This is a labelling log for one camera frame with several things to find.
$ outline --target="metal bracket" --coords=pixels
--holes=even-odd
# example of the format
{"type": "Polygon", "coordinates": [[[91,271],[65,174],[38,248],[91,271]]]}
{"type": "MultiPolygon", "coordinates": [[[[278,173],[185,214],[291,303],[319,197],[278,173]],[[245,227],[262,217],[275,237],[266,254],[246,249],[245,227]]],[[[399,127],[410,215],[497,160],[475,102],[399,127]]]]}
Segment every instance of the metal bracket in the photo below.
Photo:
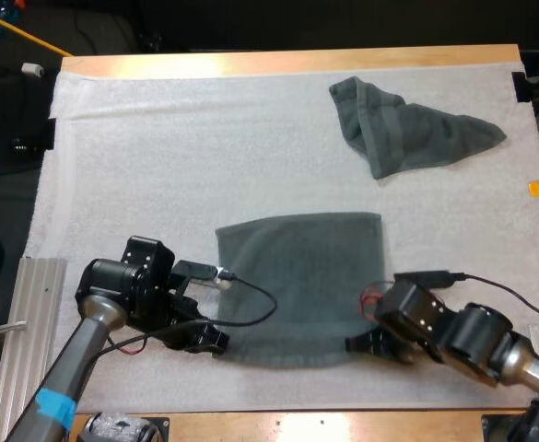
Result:
{"type": "Polygon", "coordinates": [[[19,332],[26,330],[28,323],[24,320],[18,320],[11,324],[0,325],[0,340],[3,341],[8,332],[19,332]]]}
{"type": "Polygon", "coordinates": [[[0,365],[0,440],[21,415],[50,363],[66,261],[19,260],[9,320],[0,326],[5,339],[0,365]]]}

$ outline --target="blue tape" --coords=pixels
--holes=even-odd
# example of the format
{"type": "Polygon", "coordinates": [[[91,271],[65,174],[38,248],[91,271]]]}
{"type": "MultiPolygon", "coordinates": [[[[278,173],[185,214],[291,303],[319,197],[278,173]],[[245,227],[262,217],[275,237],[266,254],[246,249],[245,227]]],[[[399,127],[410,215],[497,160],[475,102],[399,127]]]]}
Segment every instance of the blue tape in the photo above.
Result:
{"type": "Polygon", "coordinates": [[[75,401],[57,391],[41,389],[36,395],[36,402],[40,405],[36,413],[51,417],[70,431],[75,420],[75,401]]]}

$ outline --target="crumpled gray towel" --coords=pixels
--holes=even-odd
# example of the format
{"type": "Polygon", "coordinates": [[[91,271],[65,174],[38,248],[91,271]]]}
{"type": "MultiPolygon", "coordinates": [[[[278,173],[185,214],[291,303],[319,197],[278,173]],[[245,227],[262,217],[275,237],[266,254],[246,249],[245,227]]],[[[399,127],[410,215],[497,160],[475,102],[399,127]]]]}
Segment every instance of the crumpled gray towel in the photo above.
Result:
{"type": "MultiPolygon", "coordinates": [[[[270,367],[329,366],[357,355],[345,337],[373,327],[359,314],[365,287],[384,276],[381,217],[368,213],[292,215],[217,230],[219,263],[271,292],[279,303],[267,321],[230,328],[217,356],[270,367]]],[[[220,298],[221,320],[250,320],[271,304],[234,283],[220,298]]]]}
{"type": "Polygon", "coordinates": [[[356,76],[330,87],[345,140],[367,156],[380,179],[409,169],[446,166],[488,150],[507,136],[496,125],[406,104],[356,76]]]}

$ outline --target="white towel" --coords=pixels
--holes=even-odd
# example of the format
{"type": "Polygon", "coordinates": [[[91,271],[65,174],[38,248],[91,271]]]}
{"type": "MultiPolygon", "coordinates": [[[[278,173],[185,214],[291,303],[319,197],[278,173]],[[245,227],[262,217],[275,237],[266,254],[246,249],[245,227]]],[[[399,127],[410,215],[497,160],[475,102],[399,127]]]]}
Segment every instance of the white towel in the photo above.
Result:
{"type": "MultiPolygon", "coordinates": [[[[61,73],[55,149],[46,153],[27,247],[69,260],[54,356],[78,321],[73,296],[93,258],[119,259],[125,241],[141,235],[161,239],[178,259],[215,263],[218,227],[276,215],[379,213],[389,276],[468,272],[539,306],[539,199],[527,191],[539,179],[539,139],[531,105],[515,99],[512,70],[521,65],[152,81],[61,73]],[[448,167],[375,181],[346,145],[328,90],[352,75],[408,102],[497,124],[508,139],[448,167]]],[[[539,323],[493,287],[467,282],[438,293],[452,308],[497,308],[520,330],[539,323]]],[[[216,314],[218,293],[192,295],[216,314]]],[[[528,395],[428,360],[263,369],[152,340],[141,355],[101,358],[79,411],[507,407],[528,395]]]]}

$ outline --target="red wire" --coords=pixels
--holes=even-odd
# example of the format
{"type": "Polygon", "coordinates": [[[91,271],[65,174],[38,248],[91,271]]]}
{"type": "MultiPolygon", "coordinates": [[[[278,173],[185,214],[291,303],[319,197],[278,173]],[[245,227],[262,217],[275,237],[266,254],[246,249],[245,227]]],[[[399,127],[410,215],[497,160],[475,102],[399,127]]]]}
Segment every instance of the red wire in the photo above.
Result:
{"type": "Polygon", "coordinates": [[[361,316],[363,318],[375,322],[376,319],[373,316],[373,313],[366,313],[365,306],[375,306],[375,304],[378,302],[378,299],[380,298],[381,293],[377,292],[374,288],[371,287],[371,285],[368,285],[368,287],[361,293],[361,295],[359,296],[359,312],[361,313],[361,316]]]}
{"type": "MultiPolygon", "coordinates": [[[[113,342],[113,339],[112,338],[107,338],[107,341],[108,343],[110,343],[110,345],[114,345],[114,342],[113,342]]],[[[120,350],[123,354],[125,355],[129,355],[129,356],[134,356],[134,355],[138,355],[140,352],[142,352],[145,348],[146,348],[146,342],[148,341],[148,338],[145,338],[144,341],[142,342],[142,347],[136,349],[136,350],[127,350],[125,348],[118,348],[118,350],[120,350]]]]}

